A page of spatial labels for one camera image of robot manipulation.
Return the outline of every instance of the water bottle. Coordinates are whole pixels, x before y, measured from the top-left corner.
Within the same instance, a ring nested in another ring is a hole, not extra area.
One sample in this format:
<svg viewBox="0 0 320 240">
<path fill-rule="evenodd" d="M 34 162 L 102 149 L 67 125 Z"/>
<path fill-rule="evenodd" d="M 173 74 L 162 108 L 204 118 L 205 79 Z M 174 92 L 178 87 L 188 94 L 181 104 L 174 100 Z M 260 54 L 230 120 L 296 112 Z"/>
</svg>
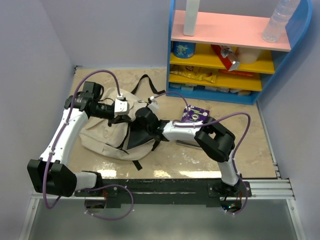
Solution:
<svg viewBox="0 0 320 240">
<path fill-rule="evenodd" d="M 274 43 L 279 39 L 299 3 L 300 0 L 280 0 L 262 33 L 263 40 Z"/>
</svg>

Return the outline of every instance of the can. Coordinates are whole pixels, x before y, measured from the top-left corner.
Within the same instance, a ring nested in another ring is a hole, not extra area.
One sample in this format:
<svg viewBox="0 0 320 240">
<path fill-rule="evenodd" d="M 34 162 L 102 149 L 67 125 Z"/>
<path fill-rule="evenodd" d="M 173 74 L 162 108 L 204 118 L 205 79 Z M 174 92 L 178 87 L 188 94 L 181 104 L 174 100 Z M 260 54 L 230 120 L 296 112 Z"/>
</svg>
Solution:
<svg viewBox="0 0 320 240">
<path fill-rule="evenodd" d="M 174 41 L 173 54 L 180 59 L 191 58 L 195 54 L 196 44 L 194 42 Z"/>
</svg>

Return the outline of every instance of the toy shelf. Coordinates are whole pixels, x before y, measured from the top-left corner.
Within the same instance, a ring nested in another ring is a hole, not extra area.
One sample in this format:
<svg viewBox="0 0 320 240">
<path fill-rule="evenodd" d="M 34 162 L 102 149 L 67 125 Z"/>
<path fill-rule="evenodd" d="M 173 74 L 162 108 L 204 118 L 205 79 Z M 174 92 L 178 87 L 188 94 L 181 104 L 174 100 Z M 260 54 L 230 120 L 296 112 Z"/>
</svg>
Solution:
<svg viewBox="0 0 320 240">
<path fill-rule="evenodd" d="M 277 42 L 266 42 L 261 35 L 268 17 L 243 16 L 198 12 L 194 36 L 183 35 L 186 11 L 176 10 L 175 0 L 170 1 L 167 48 L 166 90 L 181 93 L 186 98 L 208 101 L 221 101 L 238 104 L 254 104 L 272 82 L 278 81 L 286 68 L 297 43 L 308 29 L 312 5 L 310 0 L 301 0 L 299 6 L 285 26 L 285 31 Z M 197 43 L 194 56 L 177 58 L 171 53 L 172 41 Z M 211 44 L 262 49 L 258 60 L 253 64 L 240 64 L 238 70 L 256 73 L 254 77 L 218 73 L 215 83 L 194 81 L 170 74 L 170 64 L 188 65 L 212 69 L 225 69 Z M 171 88 L 169 83 L 197 84 L 193 91 Z M 251 95 L 206 90 L 205 86 L 250 90 Z"/>
<path fill-rule="evenodd" d="M 251 95 L 241 96 L 237 93 L 231 92 L 219 92 L 206 90 L 205 86 L 195 86 L 193 91 L 183 91 L 179 88 L 169 87 L 168 91 L 176 92 L 183 95 L 185 98 L 189 99 L 200 99 L 200 100 L 211 100 L 218 102 L 229 102 L 229 103 L 242 103 L 242 104 L 252 104 L 253 99 L 258 94 L 258 92 L 253 92 Z M 177 97 L 174 93 L 167 93 L 167 96 Z"/>
<path fill-rule="evenodd" d="M 172 41 L 201 44 L 228 45 L 289 52 L 287 33 L 277 42 L 266 42 L 261 38 L 269 18 L 242 16 L 210 12 L 198 12 L 194 36 L 183 34 L 186 11 L 176 10 L 172 26 Z"/>
<path fill-rule="evenodd" d="M 262 84 L 258 73 L 256 73 L 253 77 L 218 73 L 215 79 L 215 83 L 208 81 L 198 81 L 183 76 L 170 74 L 169 82 L 179 84 L 196 84 L 201 86 L 211 86 L 230 89 L 242 89 L 257 92 L 260 92 L 262 90 Z"/>
<path fill-rule="evenodd" d="M 219 57 L 211 48 L 210 44 L 198 43 L 195 46 L 195 53 L 190 58 L 178 58 L 173 53 L 170 56 L 170 64 L 190 65 L 196 67 L 205 67 L 213 69 L 226 69 Z M 240 64 L 238 71 L 246 71 L 261 74 L 274 74 L 275 67 L 272 60 L 272 55 L 269 50 L 263 50 L 255 63 Z"/>
</svg>

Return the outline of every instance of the bag of chips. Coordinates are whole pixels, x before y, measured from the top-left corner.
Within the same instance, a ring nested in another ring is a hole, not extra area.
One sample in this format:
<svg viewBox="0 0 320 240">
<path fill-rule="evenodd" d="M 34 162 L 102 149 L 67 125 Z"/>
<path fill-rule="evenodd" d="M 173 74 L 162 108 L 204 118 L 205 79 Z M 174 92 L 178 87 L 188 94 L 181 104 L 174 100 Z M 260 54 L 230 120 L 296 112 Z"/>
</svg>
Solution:
<svg viewBox="0 0 320 240">
<path fill-rule="evenodd" d="M 170 68 L 171 74 L 198 81 L 207 81 L 213 84 L 216 82 L 217 72 L 217 69 L 200 66 L 173 65 Z"/>
</svg>

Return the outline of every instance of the marble floor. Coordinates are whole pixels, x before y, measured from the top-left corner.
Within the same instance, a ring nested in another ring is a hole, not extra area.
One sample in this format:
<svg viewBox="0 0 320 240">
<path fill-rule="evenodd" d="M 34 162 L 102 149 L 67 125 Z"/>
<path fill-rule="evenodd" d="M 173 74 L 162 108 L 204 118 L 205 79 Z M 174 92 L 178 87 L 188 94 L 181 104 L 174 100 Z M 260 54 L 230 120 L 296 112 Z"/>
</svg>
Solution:
<svg viewBox="0 0 320 240">
<path fill-rule="evenodd" d="M 70 94 L 81 79 L 95 69 L 77 69 Z M 120 88 L 131 91 L 143 74 L 148 74 L 158 91 L 166 88 L 165 68 L 109 69 L 115 73 Z M 113 78 L 107 73 L 98 73 L 89 81 L 102 84 L 106 89 L 114 87 Z M 153 96 L 148 80 L 145 79 L 136 94 L 147 100 Z M 185 103 L 181 98 L 162 96 L 157 98 L 160 119 L 180 119 Z M 247 112 L 251 115 L 251 126 L 236 154 L 236 165 L 244 178 L 275 178 L 275 168 L 263 129 L 262 121 L 255 105 L 187 99 L 189 104 L 210 110 L 214 118 L 221 118 L 233 112 Z M 243 134 L 247 118 L 235 116 L 222 122 L 236 136 L 236 142 Z M 161 142 L 154 152 L 139 160 L 143 169 L 137 171 L 131 161 L 122 161 L 94 153 L 81 145 L 77 139 L 72 150 L 68 167 L 74 172 L 96 171 L 104 178 L 219 178 L 218 164 L 200 149 L 177 145 L 175 142 Z"/>
</svg>

